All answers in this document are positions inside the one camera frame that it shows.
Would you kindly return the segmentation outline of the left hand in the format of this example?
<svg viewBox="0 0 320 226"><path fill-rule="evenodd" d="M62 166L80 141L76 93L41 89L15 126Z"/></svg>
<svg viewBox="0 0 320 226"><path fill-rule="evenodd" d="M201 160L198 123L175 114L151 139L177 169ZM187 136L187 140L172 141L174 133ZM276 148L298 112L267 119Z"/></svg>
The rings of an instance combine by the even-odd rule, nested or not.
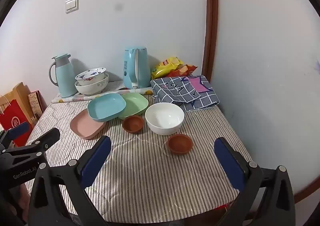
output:
<svg viewBox="0 0 320 226"><path fill-rule="evenodd" d="M30 194L25 183L16 186L9 190L15 202L22 209L22 218L25 222L28 221Z"/></svg>

